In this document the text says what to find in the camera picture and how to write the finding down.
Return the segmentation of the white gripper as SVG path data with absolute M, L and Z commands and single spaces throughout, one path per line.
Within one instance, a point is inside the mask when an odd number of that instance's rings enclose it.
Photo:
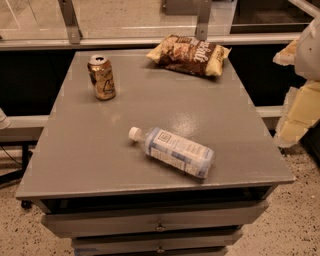
M 320 16 L 276 53 L 273 62 L 288 66 L 295 63 L 295 72 L 308 81 L 300 88 L 291 87 L 285 96 L 283 112 L 274 135 L 274 144 L 289 148 L 297 144 L 320 120 Z

